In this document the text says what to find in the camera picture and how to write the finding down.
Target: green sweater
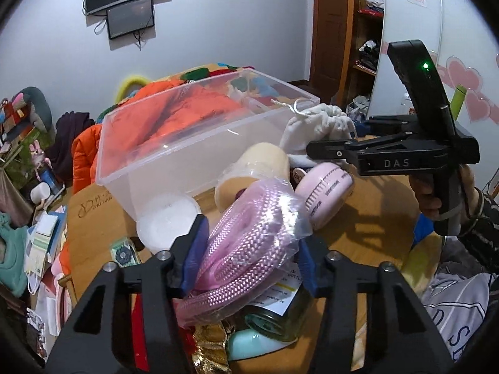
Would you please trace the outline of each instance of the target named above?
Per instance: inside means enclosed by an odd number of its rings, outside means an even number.
[[[0,263],[0,282],[20,297],[27,285],[24,272],[24,249],[26,246],[27,226],[12,229],[9,214],[0,212],[0,236],[7,244],[3,263]]]

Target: white sticker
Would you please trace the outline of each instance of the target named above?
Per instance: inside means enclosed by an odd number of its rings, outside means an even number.
[[[278,283],[250,302],[249,305],[262,307],[283,316],[298,288],[300,288],[301,282],[298,265],[291,263],[290,271]]]
[[[428,5],[428,0],[407,0],[410,3],[420,5],[421,7],[426,7]]]

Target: hand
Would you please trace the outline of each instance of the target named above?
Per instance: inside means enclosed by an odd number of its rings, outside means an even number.
[[[473,214],[478,205],[479,197],[475,190],[475,176],[468,165],[461,166],[461,177],[465,186],[470,214]],[[442,202],[439,198],[435,197],[433,187],[429,183],[421,181],[413,175],[409,176],[409,184],[414,191],[416,200],[419,202],[419,209],[423,215],[433,220],[437,219],[438,210],[442,206]],[[467,221],[468,218],[466,217],[466,210],[463,204],[461,224],[465,224]]]

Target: clear plastic storage box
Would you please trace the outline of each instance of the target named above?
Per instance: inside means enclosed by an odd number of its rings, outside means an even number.
[[[216,185],[222,171],[258,142],[279,145],[289,108],[319,103],[291,84],[251,69],[184,84],[104,118],[96,183],[138,220],[155,197],[191,196]]]

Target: green bottle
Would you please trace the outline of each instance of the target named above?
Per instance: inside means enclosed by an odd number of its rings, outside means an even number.
[[[298,265],[277,284],[246,305],[242,314],[246,324],[262,335],[292,342],[299,337],[313,297],[301,284]]]

